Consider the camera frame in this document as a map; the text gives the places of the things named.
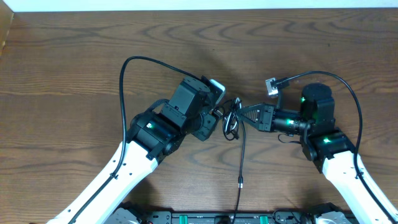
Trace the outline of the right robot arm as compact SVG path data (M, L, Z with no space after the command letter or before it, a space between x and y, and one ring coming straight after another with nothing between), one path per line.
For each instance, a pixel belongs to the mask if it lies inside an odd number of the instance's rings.
M258 131L298 135L305 157L339 191L359 223L397 223L397 209L369 175L355 146L335 126L330 87L304 87L300 111L260 103L238 110L238 117Z

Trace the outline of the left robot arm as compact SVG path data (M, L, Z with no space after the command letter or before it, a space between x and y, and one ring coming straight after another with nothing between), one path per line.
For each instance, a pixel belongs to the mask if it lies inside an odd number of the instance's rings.
M206 141L220 116L225 87L214 79L185 77L170 100L134 117L114 156L84 191L50 223L104 223L128 193L175 152L185 136Z

